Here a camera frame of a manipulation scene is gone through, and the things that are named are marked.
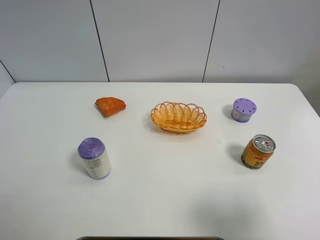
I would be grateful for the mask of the orange woven basket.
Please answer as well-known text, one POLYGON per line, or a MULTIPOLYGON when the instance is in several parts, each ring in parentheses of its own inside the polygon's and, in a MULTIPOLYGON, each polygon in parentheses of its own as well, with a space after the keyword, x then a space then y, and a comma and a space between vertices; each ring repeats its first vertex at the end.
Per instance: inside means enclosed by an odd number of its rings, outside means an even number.
POLYGON ((207 115, 194 103, 165 101, 150 112, 152 122, 164 131, 176 134, 192 133, 205 126, 207 115))

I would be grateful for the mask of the orange waffle piece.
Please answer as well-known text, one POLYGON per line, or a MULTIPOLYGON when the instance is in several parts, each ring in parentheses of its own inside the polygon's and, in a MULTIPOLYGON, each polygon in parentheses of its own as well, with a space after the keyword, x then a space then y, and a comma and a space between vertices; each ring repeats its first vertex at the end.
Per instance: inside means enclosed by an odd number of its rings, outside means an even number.
POLYGON ((125 102, 115 97, 99 98, 95 101, 95 105, 98 107, 104 118, 113 116, 126 109, 125 102))

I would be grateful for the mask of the gold drink can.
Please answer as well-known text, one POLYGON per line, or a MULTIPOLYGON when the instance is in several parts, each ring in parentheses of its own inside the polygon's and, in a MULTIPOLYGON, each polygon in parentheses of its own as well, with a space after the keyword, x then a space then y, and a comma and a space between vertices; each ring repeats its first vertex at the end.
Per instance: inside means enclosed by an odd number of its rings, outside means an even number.
POLYGON ((264 134, 255 135, 246 145, 242 154, 241 161, 249 169, 258 170, 274 154, 276 143, 264 134))

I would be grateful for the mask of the purple lidded small container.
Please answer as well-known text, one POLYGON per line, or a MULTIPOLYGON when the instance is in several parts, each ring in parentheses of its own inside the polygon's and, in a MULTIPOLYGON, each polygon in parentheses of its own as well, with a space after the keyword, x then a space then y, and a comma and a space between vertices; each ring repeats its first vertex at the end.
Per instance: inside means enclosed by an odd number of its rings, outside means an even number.
POLYGON ((247 98, 238 98, 233 102, 231 117, 239 123, 247 123, 257 111, 256 104, 247 98))

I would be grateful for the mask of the purple and white roll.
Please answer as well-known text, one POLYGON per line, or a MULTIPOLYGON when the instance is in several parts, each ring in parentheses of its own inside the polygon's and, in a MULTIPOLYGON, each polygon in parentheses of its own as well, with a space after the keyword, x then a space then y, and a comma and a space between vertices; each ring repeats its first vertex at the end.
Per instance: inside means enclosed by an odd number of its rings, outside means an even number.
POLYGON ((89 176, 95 180, 106 178, 112 169, 104 143, 96 137, 85 138, 77 149, 89 176))

